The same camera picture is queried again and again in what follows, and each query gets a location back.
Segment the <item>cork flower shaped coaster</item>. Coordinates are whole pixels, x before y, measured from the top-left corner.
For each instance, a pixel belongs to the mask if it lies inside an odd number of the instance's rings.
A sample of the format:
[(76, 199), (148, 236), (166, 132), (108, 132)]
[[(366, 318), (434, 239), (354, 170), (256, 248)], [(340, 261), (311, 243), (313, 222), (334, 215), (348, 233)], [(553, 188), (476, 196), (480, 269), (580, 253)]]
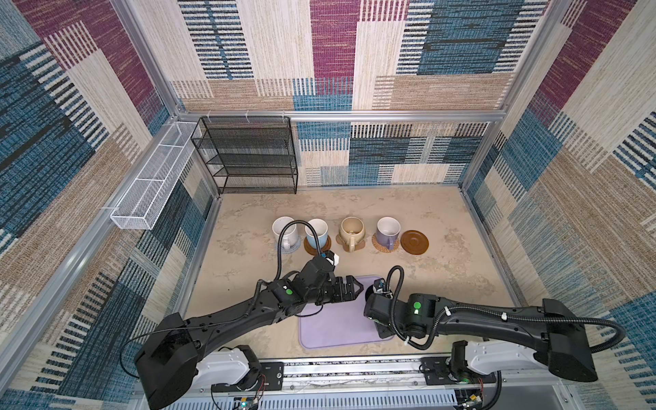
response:
[(347, 235), (343, 237), (341, 234), (337, 235), (338, 245), (343, 247), (343, 250), (349, 253), (362, 250), (366, 247), (366, 241), (358, 238), (357, 236)]

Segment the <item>woven rattan round coaster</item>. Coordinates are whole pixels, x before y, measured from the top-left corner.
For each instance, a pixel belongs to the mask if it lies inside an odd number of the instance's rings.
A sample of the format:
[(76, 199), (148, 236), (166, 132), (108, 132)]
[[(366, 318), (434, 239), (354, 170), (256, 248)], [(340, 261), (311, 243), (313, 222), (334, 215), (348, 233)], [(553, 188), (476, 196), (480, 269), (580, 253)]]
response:
[(382, 252), (382, 253), (385, 253), (385, 254), (390, 254), (390, 253), (396, 252), (399, 249), (400, 240), (397, 239), (396, 242), (393, 244), (392, 248), (389, 249), (387, 246), (381, 245), (377, 241), (377, 237), (375, 235), (372, 235), (372, 245), (375, 249), (377, 249), (378, 252)]

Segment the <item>beige mug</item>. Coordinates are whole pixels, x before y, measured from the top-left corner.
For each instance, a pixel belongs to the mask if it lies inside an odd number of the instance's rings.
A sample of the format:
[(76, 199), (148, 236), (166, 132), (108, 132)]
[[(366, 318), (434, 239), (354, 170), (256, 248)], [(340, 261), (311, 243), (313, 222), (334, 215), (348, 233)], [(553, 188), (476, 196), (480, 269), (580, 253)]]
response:
[(346, 237), (347, 235), (357, 236), (366, 241), (365, 224), (357, 217), (350, 216), (345, 218), (340, 224), (338, 235), (339, 234), (343, 237)]

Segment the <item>white mug blue handle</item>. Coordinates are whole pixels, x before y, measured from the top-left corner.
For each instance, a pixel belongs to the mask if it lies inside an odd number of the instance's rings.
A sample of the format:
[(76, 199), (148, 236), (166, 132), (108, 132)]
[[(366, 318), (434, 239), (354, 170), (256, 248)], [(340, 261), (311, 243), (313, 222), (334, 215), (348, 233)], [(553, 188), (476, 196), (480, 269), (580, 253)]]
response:
[(324, 220), (315, 218), (309, 221), (311, 227), (305, 227), (306, 239), (309, 243), (309, 246), (313, 249), (317, 249), (317, 245), (321, 249), (326, 246), (328, 239), (328, 225)]

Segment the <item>white mug purple handle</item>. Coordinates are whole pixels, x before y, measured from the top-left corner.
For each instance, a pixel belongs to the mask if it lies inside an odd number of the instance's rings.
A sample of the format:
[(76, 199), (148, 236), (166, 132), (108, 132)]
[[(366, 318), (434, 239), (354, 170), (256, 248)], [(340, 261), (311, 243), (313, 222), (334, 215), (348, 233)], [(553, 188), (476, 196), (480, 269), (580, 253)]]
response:
[(400, 222), (392, 217), (386, 216), (377, 222), (375, 237), (379, 245), (388, 250), (393, 250), (401, 233)]

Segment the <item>dark brown round coaster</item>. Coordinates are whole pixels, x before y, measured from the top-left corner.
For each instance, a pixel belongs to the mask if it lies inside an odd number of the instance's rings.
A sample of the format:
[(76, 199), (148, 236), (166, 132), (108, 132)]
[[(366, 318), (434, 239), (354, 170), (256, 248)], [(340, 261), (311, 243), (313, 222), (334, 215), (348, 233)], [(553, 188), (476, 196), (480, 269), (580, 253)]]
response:
[(411, 255), (423, 255), (429, 246), (430, 241), (423, 232), (408, 230), (401, 235), (401, 247)]

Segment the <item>blue knitted round coaster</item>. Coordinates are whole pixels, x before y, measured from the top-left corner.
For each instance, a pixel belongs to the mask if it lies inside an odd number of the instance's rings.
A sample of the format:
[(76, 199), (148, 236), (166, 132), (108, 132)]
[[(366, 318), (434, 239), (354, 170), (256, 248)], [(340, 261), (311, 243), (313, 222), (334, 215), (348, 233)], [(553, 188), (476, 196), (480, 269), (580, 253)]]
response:
[(297, 242), (295, 242), (295, 244), (293, 244), (292, 246), (290, 246), (289, 249), (285, 249), (285, 247), (282, 246), (282, 247), (281, 247), (281, 254), (282, 254), (282, 255), (293, 254), (293, 253), (295, 253), (296, 251), (298, 251), (299, 248), (300, 248), (301, 246), (302, 246), (302, 239), (299, 238), (299, 239), (297, 240)]

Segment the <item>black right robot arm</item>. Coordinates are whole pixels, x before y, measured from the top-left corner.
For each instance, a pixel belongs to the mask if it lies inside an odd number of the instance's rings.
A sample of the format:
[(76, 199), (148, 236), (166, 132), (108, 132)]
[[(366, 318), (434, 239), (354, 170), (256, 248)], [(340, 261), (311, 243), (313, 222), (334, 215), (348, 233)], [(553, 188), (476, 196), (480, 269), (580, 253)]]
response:
[(626, 331), (620, 324), (576, 317), (562, 303), (545, 299), (540, 306), (490, 307), (413, 294), (401, 302), (395, 295), (372, 293), (364, 308), (381, 338), (397, 337), (416, 350), (428, 350), (442, 335), (488, 338), (526, 348), (528, 362), (575, 382), (598, 379), (592, 356), (618, 345)]

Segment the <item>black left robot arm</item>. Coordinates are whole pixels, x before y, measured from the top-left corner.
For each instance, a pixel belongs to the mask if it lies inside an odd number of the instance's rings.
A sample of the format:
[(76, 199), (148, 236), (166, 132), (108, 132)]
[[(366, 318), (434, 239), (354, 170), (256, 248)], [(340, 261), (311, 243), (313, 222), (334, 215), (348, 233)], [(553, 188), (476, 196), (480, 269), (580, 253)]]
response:
[(299, 272), (261, 280), (253, 297), (227, 309), (191, 319), (165, 317), (133, 360), (149, 408), (165, 408), (184, 396), (200, 375), (197, 365), (232, 340), (300, 314), (309, 304), (356, 300), (365, 287), (351, 275), (336, 276), (334, 258), (329, 251)]

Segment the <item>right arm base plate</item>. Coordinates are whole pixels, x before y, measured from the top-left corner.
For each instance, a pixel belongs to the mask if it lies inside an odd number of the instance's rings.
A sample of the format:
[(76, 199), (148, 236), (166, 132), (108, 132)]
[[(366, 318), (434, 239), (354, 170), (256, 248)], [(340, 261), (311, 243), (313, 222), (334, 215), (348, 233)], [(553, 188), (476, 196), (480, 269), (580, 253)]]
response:
[(494, 373), (476, 373), (467, 367), (464, 360), (444, 355), (422, 358), (419, 371), (424, 375), (427, 385), (495, 384), (497, 380)]

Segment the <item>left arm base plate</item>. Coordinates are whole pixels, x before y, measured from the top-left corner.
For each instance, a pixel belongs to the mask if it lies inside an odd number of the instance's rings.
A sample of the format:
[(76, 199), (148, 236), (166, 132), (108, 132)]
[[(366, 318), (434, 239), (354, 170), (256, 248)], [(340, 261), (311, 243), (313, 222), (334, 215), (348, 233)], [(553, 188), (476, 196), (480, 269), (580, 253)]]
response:
[(285, 364), (282, 361), (266, 361), (252, 368), (241, 382), (242, 391), (281, 391), (285, 376)]

